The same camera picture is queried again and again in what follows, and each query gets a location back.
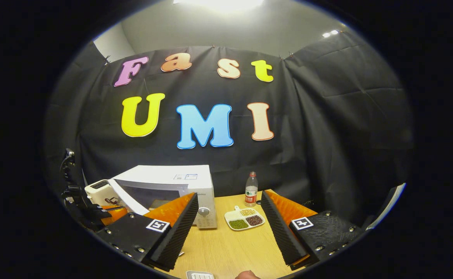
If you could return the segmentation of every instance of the table top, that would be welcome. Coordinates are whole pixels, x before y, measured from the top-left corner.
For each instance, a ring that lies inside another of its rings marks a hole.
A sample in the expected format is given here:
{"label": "table top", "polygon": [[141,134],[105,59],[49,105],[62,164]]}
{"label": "table top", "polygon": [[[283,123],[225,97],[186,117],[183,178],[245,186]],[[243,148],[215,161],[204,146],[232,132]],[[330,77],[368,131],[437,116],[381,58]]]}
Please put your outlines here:
{"label": "table top", "polygon": [[234,279],[245,270],[251,270],[262,279],[272,279],[301,270],[292,271],[285,265],[260,205],[252,209],[264,217],[264,224],[246,230],[230,229],[224,215],[235,210],[235,205],[246,208],[244,197],[242,194],[214,198],[218,228],[199,230],[192,226],[183,244],[184,254],[176,260],[175,269],[170,272],[157,270],[181,279],[187,278],[188,270],[210,272],[215,279]]}

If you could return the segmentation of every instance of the microwave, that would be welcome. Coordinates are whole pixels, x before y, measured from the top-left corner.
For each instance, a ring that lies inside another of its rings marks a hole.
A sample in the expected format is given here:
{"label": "microwave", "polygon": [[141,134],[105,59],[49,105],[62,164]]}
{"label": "microwave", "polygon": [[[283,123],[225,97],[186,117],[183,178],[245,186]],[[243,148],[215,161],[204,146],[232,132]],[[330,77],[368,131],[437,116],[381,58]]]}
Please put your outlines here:
{"label": "microwave", "polygon": [[110,205],[118,201],[130,212],[140,215],[195,192],[199,209],[193,224],[200,229],[217,227],[213,181],[208,165],[138,165],[111,179],[86,186],[85,192],[92,203]]}

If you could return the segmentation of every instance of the white plate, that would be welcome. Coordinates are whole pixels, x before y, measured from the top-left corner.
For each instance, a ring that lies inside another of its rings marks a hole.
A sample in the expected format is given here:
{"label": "white plate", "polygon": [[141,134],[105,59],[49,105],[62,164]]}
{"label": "white plate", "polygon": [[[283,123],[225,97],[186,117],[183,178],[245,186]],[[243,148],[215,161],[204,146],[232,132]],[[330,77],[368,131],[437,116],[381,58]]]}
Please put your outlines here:
{"label": "white plate", "polygon": [[[247,215],[247,216],[242,216],[242,214],[240,213],[242,210],[253,210],[255,213],[251,214],[251,215]],[[251,226],[249,224],[249,222],[247,222],[246,218],[253,217],[253,216],[259,216],[261,218],[262,222],[260,224],[257,224],[256,226]],[[264,221],[265,221],[264,218],[261,216],[261,214],[259,214],[259,212],[257,212],[257,210],[252,209],[252,208],[240,209],[237,205],[235,206],[235,210],[234,211],[228,211],[227,213],[225,213],[225,220],[226,220],[226,223],[228,224],[228,226],[232,230],[245,230],[245,229],[254,228],[254,227],[257,227],[257,226],[261,226],[262,224],[264,224]],[[243,229],[234,229],[234,228],[232,228],[232,226],[230,226],[230,221],[235,221],[235,220],[244,220],[244,222],[246,222],[248,227],[247,228],[243,228]]]}

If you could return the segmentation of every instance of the letter m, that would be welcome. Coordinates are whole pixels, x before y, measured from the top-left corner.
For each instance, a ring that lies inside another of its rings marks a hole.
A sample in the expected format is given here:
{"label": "letter m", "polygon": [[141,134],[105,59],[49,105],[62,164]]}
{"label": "letter m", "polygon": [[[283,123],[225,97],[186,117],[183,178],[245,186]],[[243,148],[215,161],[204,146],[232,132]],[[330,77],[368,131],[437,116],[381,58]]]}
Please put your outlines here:
{"label": "letter m", "polygon": [[213,106],[207,120],[204,121],[199,110],[194,105],[183,105],[176,108],[182,118],[182,138],[177,146],[180,149],[194,148],[196,143],[192,140],[192,132],[195,134],[199,144],[204,147],[213,132],[211,139],[212,147],[223,147],[233,145],[228,129],[228,115],[232,107],[225,104]]}

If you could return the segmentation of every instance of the plastic bottle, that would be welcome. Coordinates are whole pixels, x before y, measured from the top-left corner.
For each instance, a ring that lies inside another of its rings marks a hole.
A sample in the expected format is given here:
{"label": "plastic bottle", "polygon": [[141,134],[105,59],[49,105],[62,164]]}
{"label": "plastic bottle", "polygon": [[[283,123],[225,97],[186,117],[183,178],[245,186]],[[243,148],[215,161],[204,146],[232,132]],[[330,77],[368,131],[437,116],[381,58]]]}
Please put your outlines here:
{"label": "plastic bottle", "polygon": [[256,172],[251,171],[246,182],[246,200],[244,202],[246,207],[251,208],[256,205],[257,188]]}

